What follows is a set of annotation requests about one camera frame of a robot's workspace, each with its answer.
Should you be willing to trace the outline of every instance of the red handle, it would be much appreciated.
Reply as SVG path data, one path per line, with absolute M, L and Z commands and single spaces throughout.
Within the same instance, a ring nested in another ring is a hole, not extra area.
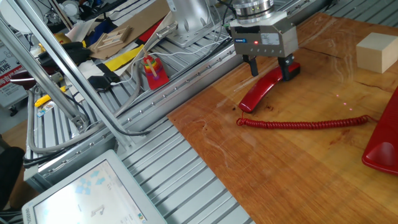
M 300 64 L 293 62 L 289 66 L 289 72 L 300 68 Z M 239 104 L 239 108 L 246 113 L 250 113 L 254 110 L 260 100 L 274 87 L 276 83 L 283 79 L 282 70 L 280 67 L 276 67 L 271 70 L 267 75 L 264 75 L 244 96 Z
M 398 89 L 377 124 L 362 162 L 373 169 L 398 175 Z

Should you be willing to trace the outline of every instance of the red cord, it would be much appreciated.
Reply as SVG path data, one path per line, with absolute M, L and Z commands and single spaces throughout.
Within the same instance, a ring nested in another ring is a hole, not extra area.
M 276 122 L 276 121 L 253 121 L 250 119 L 239 118 L 236 121 L 238 126 L 250 126 L 264 129 L 326 129 L 326 128 L 342 128 L 348 126 L 357 126 L 367 123 L 369 119 L 379 122 L 378 120 L 363 115 L 357 118 L 341 119 L 334 121 L 319 121 L 319 122 Z

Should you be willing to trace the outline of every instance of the wooden block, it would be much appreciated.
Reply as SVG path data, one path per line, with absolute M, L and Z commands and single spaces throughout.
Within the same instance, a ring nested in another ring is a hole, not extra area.
M 94 44 L 93 52 L 97 53 L 99 50 L 122 44 L 129 36 L 130 32 L 131 28 L 127 26 L 125 29 L 101 35 L 98 41 Z
M 359 68 L 384 73 L 398 60 L 398 37 L 371 33 L 356 46 Z

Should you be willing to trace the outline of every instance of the red label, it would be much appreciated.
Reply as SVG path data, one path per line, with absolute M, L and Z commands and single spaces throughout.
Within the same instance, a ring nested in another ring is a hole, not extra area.
M 11 76 L 22 69 L 22 65 L 12 69 L 11 71 L 5 73 L 4 75 L 0 76 L 0 88 L 4 87 L 8 83 L 10 83 Z

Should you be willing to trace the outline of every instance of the yellow object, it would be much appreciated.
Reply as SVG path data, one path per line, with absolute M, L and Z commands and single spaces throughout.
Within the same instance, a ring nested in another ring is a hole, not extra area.
M 148 65 L 152 65 L 152 67 L 156 67 L 156 66 L 157 66 L 157 62 L 155 61 L 155 63 L 148 64 Z
M 157 77 L 157 74 L 156 74 L 154 68 L 152 67 L 152 64 L 150 63 L 150 60 L 149 60 L 149 59 L 147 59 L 147 63 L 148 63 L 148 65 L 149 65 L 149 67 L 150 67 L 150 70 L 152 71 L 152 74 L 153 74 L 155 77 Z
M 59 33 L 59 34 L 54 34 L 55 38 L 60 42 L 60 44 L 68 44 L 71 43 L 72 41 L 67 37 L 64 33 Z M 45 52 L 45 48 L 43 47 L 42 44 L 39 43 L 40 49 L 43 52 Z
M 141 45 L 137 47 L 136 49 L 132 49 L 129 52 L 126 52 L 108 62 L 105 63 L 105 65 L 113 72 L 122 67 L 123 65 L 127 64 L 129 61 L 131 61 L 133 58 L 137 56 L 137 54 L 141 51 L 141 49 L 144 46 Z
M 61 91 L 65 92 L 67 90 L 66 86 L 63 86 L 60 88 Z M 43 97 L 41 97 L 40 99 L 38 99 L 35 103 L 35 107 L 40 107 L 42 106 L 45 102 L 47 102 L 48 100 L 51 100 L 51 97 L 49 95 L 45 95 Z

